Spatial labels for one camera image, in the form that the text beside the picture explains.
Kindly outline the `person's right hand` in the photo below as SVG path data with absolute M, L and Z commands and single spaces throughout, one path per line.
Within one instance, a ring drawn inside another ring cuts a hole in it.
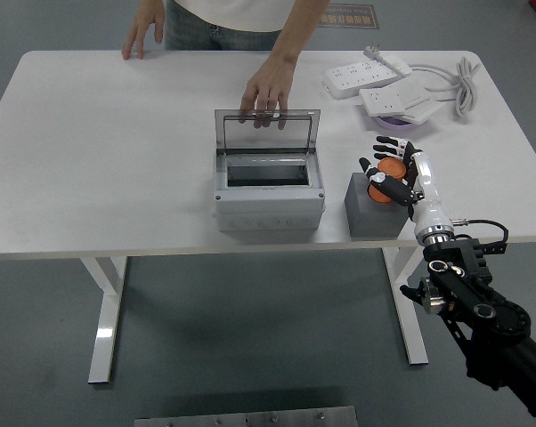
M 121 48 L 122 59 L 129 60 L 133 53 L 138 59 L 144 58 L 144 41 L 151 28 L 153 29 L 154 42 L 156 44 L 162 44 L 165 17 L 166 8 L 162 1 L 140 1 Z

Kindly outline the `person's left hand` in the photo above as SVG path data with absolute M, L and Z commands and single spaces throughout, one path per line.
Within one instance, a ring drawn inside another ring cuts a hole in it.
M 296 60 L 270 55 L 248 80 L 240 109 L 256 112 L 255 128 L 268 127 L 274 111 L 288 110 L 288 98 L 296 70 Z

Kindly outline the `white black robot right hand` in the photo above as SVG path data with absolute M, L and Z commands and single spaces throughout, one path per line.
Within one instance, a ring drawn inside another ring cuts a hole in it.
M 404 170 L 373 165 L 362 157 L 359 163 L 370 186 L 408 209 L 415 238 L 421 246 L 452 239 L 454 227 L 443 211 L 429 156 L 401 138 L 378 136 L 376 141 L 374 158 L 382 164 L 399 161 Z

